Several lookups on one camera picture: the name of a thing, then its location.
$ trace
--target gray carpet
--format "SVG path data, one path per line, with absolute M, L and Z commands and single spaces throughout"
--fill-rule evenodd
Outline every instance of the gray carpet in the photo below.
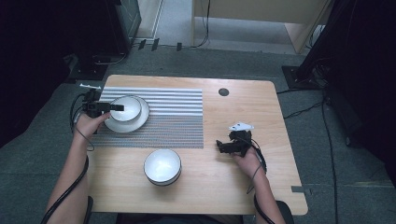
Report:
M 281 65 L 300 65 L 304 56 L 210 49 L 133 49 L 111 74 L 270 80 L 288 88 Z M 83 81 L 104 85 L 104 81 Z M 38 223 L 63 167 L 71 141 L 68 113 L 77 84 L 62 84 L 29 129 L 0 148 L 0 223 Z M 284 116 L 321 101 L 321 91 L 278 95 Z M 330 106 L 324 113 L 332 137 L 339 223 L 396 223 L 396 190 L 383 163 L 364 148 L 346 147 L 344 131 Z M 286 119 L 309 212 L 296 223 L 334 223 L 334 191 L 329 139 L 321 107 Z M 115 214 L 94 213 L 91 223 L 115 223 Z

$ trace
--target hand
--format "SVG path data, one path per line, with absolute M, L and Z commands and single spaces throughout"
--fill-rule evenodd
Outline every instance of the hand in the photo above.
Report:
M 253 147 L 247 150 L 245 157 L 241 157 L 235 153 L 232 155 L 241 170 L 250 178 L 253 177 L 257 168 L 261 165 L 257 158 L 256 150 Z
M 83 134 L 90 139 L 93 133 L 99 128 L 100 124 L 108 118 L 110 118 L 110 113 L 105 113 L 95 119 L 88 117 L 86 114 L 81 114 L 76 125 L 78 131 L 74 132 L 74 137 L 82 137 L 81 135 Z

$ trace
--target gray woven placemat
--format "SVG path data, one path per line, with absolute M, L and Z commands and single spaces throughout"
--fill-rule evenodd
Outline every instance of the gray woven placemat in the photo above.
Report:
M 202 90 L 105 87 L 100 101 L 112 102 L 125 95 L 148 103 L 148 120 L 131 133 L 115 133 L 102 125 L 92 138 L 97 147 L 204 147 Z

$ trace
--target person's right arm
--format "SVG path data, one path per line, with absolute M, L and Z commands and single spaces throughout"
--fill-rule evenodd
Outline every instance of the person's right arm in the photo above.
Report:
M 256 191 L 257 202 L 264 214 L 271 218 L 275 224 L 285 223 L 285 220 L 277 207 L 276 200 L 271 191 L 270 182 L 268 181 L 264 169 L 260 168 L 257 170 L 261 164 L 257 158 L 256 151 L 251 147 L 247 151 L 245 157 L 233 154 L 233 159 L 239 165 L 241 170 L 250 177 L 250 179 L 253 178 L 253 186 Z M 256 223 L 267 223 L 257 211 L 256 220 Z

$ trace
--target desk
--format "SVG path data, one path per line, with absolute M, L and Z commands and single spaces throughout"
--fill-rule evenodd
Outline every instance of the desk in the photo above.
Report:
M 167 187 L 151 184 L 143 164 L 157 148 L 98 147 L 89 153 L 92 211 L 167 214 L 254 214 L 249 179 L 216 140 L 228 142 L 228 127 L 254 125 L 252 137 L 267 162 L 275 198 L 294 215 L 307 212 L 288 133 L 274 84 L 270 81 L 186 77 L 110 76 L 105 87 L 193 88 L 202 90 L 204 148 L 176 148 L 182 162 L 179 179 Z M 228 96 L 219 95 L 226 88 Z
M 194 18 L 206 17 L 208 1 L 193 1 L 192 44 L 195 29 Z M 331 9 L 332 0 L 211 0 L 209 17 L 284 22 L 295 51 L 301 53 L 308 37 L 319 24 L 325 23 Z

